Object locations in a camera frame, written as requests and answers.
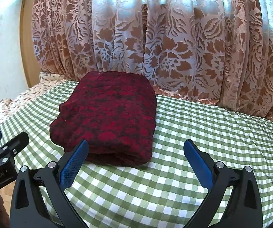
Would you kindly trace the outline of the green white checkered bedsheet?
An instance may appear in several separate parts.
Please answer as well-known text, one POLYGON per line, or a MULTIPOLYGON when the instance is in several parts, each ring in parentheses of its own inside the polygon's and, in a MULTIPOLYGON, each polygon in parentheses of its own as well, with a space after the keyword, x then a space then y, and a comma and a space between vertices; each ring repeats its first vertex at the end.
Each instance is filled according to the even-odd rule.
MULTIPOLYGON (((58 84, 1 124, 1 147, 21 132, 29 136, 29 145, 15 159, 17 173, 22 166, 44 168, 66 153, 51 141, 50 125, 78 83, 58 84)), ((253 169, 262 227, 268 227, 273 222, 273 122, 216 106, 156 98, 151 160, 129 167, 96 164, 86 158, 71 187, 65 189, 87 227, 185 227, 208 193, 184 155, 188 139, 215 162, 232 169, 253 169)), ((222 218, 232 190, 225 191, 210 225, 222 218)), ((52 220, 61 223, 45 187, 40 192, 52 220)))

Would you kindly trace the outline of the floral patterned mattress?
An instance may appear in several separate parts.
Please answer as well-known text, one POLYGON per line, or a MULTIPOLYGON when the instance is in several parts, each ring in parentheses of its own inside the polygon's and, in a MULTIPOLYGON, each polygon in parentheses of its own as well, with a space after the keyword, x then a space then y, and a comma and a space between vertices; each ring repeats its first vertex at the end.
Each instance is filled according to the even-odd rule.
POLYGON ((6 98, 0 101, 0 126, 9 116, 12 116, 23 106, 66 80, 67 78, 61 74, 40 72, 38 84, 20 93, 14 99, 6 98))

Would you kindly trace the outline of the wooden door frame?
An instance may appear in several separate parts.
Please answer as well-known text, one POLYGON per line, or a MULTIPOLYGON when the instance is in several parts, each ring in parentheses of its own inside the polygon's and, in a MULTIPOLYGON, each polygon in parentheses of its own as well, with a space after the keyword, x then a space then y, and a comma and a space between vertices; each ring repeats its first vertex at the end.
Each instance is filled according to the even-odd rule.
POLYGON ((22 0, 20 11, 20 49, 26 82, 29 88, 39 83, 40 67, 34 54, 31 32, 34 0, 22 0))

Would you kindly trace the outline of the brown floral curtain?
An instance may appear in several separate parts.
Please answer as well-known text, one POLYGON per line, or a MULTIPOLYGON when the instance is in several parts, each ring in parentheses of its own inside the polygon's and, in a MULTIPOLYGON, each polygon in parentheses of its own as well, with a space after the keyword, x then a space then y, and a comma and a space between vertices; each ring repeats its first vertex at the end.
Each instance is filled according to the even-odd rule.
POLYGON ((44 72, 144 75, 167 96, 273 121, 273 0, 34 0, 44 72))

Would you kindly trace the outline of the dark red patterned sweater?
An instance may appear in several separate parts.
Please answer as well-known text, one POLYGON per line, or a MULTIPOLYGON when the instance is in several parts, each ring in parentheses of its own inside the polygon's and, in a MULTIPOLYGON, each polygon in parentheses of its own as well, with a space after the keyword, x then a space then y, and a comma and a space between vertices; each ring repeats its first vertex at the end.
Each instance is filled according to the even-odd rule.
POLYGON ((149 80, 124 72, 89 72, 50 125, 51 141, 65 152, 85 140, 87 160, 136 167, 151 160, 157 98, 149 80))

